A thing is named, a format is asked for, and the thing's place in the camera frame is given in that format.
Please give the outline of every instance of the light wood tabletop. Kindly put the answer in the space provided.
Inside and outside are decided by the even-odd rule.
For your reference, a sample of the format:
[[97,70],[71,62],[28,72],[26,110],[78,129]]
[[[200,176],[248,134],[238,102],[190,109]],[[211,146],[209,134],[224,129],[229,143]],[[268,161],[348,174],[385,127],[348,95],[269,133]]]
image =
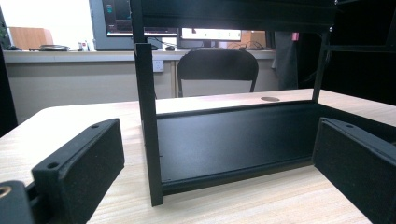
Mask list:
[[[157,101],[157,113],[310,99],[312,90]],[[322,91],[319,102],[396,126],[396,106]],[[90,223],[370,223],[315,167],[164,197],[151,207],[138,102],[44,109],[0,139],[0,182],[33,181],[31,169],[90,125],[120,118],[125,168]]]

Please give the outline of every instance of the electrical outlet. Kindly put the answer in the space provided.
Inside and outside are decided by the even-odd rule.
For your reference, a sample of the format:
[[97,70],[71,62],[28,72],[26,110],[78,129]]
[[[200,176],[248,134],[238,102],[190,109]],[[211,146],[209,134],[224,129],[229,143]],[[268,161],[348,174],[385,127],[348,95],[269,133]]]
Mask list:
[[153,72],[163,72],[163,60],[153,60],[152,70]]

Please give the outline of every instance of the black office chair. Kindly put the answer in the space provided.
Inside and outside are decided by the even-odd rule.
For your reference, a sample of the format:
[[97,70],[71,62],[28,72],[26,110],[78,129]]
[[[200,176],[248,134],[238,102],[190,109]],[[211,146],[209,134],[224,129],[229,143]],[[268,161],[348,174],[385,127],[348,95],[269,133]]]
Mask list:
[[242,49],[193,49],[177,66],[178,97],[183,97],[182,80],[251,81],[254,91],[259,65],[256,58]]

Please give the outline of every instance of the monitor screen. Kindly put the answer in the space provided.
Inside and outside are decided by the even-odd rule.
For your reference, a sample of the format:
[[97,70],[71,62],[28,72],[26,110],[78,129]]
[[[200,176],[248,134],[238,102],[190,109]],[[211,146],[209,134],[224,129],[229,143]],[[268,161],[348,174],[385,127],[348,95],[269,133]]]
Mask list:
[[241,41],[241,30],[182,28],[183,40]]
[[[103,0],[107,36],[132,36],[129,0]],[[147,27],[145,36],[177,37],[177,28]]]

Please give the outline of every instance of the white wall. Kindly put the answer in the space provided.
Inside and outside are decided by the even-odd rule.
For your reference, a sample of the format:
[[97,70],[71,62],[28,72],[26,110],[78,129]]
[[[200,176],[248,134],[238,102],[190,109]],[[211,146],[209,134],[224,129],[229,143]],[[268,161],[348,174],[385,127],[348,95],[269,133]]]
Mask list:
[[78,48],[92,41],[89,0],[0,0],[8,27],[35,27],[51,31],[54,44]]

